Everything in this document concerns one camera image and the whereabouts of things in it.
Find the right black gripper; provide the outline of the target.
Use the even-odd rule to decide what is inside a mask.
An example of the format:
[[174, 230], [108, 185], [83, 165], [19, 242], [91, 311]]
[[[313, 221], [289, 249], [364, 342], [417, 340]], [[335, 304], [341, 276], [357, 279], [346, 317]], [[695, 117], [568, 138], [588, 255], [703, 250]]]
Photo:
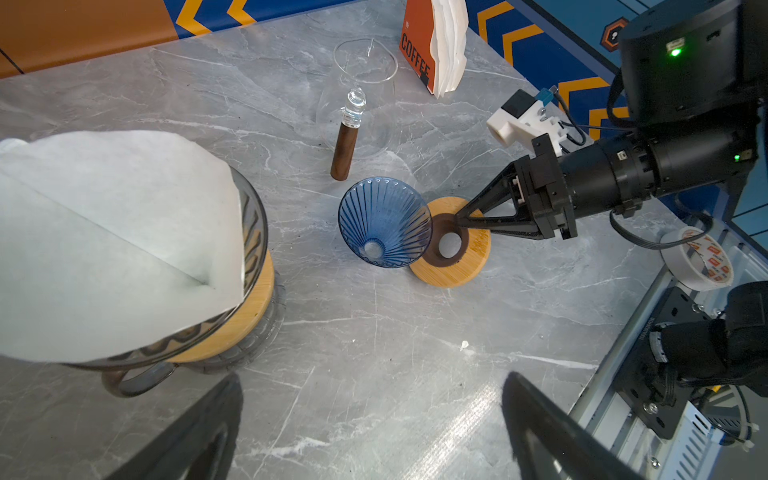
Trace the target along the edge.
[[[578, 219], [604, 212], [632, 217], [654, 193], [653, 155], [637, 134], [600, 140], [561, 158], [546, 134], [532, 145], [534, 158], [509, 163], [455, 214], [459, 227], [530, 240], [556, 233], [570, 239], [577, 235]], [[523, 168], [528, 210], [520, 208], [523, 196], [516, 184]], [[515, 215], [486, 216], [508, 201]]]

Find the blue ribbed dripper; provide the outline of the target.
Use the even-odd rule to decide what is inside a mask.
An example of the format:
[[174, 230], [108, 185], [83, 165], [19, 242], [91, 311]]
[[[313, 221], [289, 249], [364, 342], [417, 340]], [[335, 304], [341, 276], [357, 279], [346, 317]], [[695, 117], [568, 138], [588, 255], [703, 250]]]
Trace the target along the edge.
[[411, 265], [432, 239], [428, 204], [410, 185], [390, 177], [370, 177], [352, 185], [341, 199], [337, 219], [345, 244], [377, 267]]

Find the wooden ring holder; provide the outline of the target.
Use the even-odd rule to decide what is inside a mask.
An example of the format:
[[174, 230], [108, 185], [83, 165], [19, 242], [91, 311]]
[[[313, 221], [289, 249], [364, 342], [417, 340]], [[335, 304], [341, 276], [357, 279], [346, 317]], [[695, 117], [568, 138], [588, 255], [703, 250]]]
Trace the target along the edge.
[[215, 359], [227, 360], [229, 351], [237, 353], [240, 346], [245, 346], [246, 336], [254, 333], [264, 318], [272, 301], [275, 285], [274, 264], [271, 253], [268, 252], [253, 289], [234, 315], [210, 337], [169, 359], [169, 362], [193, 364]]
[[421, 281], [439, 288], [455, 288], [473, 280], [490, 257], [491, 234], [487, 230], [457, 225], [455, 214], [467, 200], [442, 197], [429, 203], [432, 238], [422, 257], [410, 265]]

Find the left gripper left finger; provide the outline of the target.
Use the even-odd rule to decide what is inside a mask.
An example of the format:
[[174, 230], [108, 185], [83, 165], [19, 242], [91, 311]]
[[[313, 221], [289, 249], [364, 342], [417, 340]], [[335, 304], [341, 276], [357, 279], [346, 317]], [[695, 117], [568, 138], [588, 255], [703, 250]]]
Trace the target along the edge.
[[115, 470], [111, 479], [225, 479], [241, 422], [243, 390], [231, 373]]

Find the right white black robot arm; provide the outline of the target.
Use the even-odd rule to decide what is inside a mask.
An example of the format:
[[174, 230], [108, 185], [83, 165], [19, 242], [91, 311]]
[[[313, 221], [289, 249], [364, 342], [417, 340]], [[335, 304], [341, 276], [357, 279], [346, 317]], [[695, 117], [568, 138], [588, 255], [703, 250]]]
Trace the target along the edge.
[[573, 238], [579, 219], [631, 217], [653, 197], [724, 183], [741, 191], [758, 159], [767, 99], [763, 1], [664, 1], [624, 27], [608, 99], [621, 134], [558, 157], [547, 135], [456, 215], [460, 227]]

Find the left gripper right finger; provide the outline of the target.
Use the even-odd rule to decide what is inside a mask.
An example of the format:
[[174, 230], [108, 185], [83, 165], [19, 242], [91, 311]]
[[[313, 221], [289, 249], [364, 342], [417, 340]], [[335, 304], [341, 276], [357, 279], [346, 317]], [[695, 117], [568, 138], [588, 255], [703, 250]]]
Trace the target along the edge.
[[523, 479], [640, 477], [518, 372], [504, 382], [501, 408]]

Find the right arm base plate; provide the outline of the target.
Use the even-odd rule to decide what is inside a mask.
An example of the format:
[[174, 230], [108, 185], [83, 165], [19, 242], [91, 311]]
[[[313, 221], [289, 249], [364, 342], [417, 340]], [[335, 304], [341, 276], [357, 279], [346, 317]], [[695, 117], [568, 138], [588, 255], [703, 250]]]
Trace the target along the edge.
[[665, 291], [612, 387], [657, 436], [673, 437], [693, 391], [726, 371], [725, 322], [678, 287]]

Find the white paper coffee filter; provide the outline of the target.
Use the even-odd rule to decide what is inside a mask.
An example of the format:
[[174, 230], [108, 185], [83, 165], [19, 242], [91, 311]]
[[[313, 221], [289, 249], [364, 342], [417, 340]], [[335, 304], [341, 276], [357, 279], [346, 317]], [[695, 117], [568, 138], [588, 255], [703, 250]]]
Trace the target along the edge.
[[231, 167], [159, 131], [1, 144], [1, 352], [84, 363], [238, 306]]

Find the grey glass dripper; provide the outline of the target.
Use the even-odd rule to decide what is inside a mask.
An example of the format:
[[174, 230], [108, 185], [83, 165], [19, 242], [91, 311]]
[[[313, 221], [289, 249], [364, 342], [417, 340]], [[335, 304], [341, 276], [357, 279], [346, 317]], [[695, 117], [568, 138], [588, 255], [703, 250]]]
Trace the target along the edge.
[[241, 205], [244, 256], [243, 301], [224, 313], [162, 338], [148, 346], [85, 363], [64, 363], [64, 366], [86, 371], [117, 371], [145, 367], [173, 359], [215, 335], [245, 305], [265, 263], [268, 251], [267, 218], [264, 205], [251, 182], [234, 167], [231, 167], [230, 170], [234, 184], [239, 191]]

